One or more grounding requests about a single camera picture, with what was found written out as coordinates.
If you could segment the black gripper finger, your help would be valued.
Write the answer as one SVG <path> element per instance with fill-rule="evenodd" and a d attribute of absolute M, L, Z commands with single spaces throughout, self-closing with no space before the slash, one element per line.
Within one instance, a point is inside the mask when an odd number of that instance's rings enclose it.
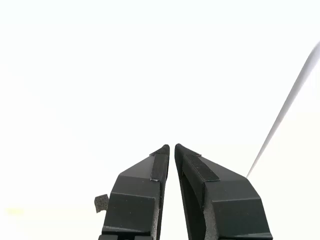
<path fill-rule="evenodd" d="M 174 149 L 190 240 L 271 240 L 262 199 L 250 181 L 181 144 Z"/>
<path fill-rule="evenodd" d="M 100 240 L 158 240 L 170 147 L 165 144 L 121 172 L 107 200 Z"/>

